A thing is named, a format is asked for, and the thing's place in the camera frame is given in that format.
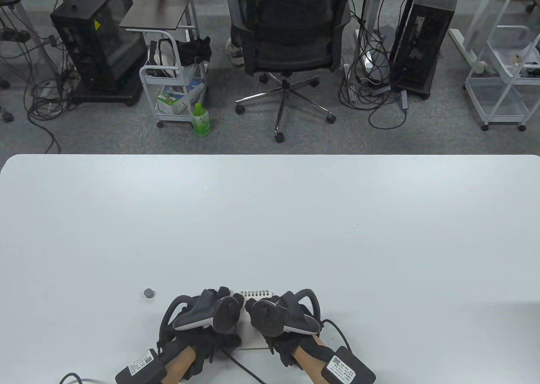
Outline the person's right hand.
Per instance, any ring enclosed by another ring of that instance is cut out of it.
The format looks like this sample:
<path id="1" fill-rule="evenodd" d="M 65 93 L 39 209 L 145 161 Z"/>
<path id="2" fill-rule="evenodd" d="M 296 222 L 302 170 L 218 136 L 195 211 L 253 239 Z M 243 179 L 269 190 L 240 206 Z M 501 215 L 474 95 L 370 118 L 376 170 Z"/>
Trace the person's right hand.
<path id="1" fill-rule="evenodd" d="M 282 296 L 251 298 L 245 309 L 251 325 L 263 336 L 270 352 L 277 352 L 289 367 L 300 362 L 294 353 L 301 349 L 308 356 L 328 363 L 335 352 L 316 340 L 321 332 L 321 310 L 316 295 L 308 289 Z"/>

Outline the person's left hand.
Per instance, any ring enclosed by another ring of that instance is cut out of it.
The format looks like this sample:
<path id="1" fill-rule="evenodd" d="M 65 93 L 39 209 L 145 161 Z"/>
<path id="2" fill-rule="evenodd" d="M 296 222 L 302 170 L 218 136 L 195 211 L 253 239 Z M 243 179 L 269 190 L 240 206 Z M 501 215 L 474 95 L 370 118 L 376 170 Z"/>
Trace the person's left hand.
<path id="1" fill-rule="evenodd" d="M 244 297 L 227 287 L 205 289 L 198 296 L 180 295 L 168 306 L 159 327 L 157 355 L 166 375 L 162 384 L 177 384 L 201 373 L 216 352 L 235 349 L 235 333 Z"/>

